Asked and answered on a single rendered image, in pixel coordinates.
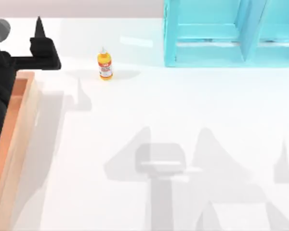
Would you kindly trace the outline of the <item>orange bottle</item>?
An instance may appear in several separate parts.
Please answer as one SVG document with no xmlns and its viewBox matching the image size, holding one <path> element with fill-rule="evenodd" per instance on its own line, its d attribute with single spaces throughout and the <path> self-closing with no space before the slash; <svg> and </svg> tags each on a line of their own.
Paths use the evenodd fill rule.
<svg viewBox="0 0 289 231">
<path fill-rule="evenodd" d="M 104 47 L 102 47 L 101 51 L 98 53 L 97 62 L 99 65 L 100 78 L 103 80 L 111 79 L 113 76 L 112 58 Z"/>
</svg>

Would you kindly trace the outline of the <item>shallow salmon-coloured box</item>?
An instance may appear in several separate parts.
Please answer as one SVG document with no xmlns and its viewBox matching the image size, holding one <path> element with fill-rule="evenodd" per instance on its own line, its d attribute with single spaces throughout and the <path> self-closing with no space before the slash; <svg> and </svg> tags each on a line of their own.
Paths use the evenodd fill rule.
<svg viewBox="0 0 289 231">
<path fill-rule="evenodd" d="M 0 137 L 0 231 L 9 231 L 14 202 L 34 127 L 40 91 L 34 72 L 19 72 Z"/>
</svg>

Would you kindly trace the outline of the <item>light blue rack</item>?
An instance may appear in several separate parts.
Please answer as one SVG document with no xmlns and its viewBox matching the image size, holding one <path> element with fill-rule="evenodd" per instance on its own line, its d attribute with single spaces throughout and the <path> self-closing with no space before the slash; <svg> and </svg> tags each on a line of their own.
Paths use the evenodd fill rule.
<svg viewBox="0 0 289 231">
<path fill-rule="evenodd" d="M 167 67 L 289 67 L 289 0 L 164 0 Z"/>
</svg>

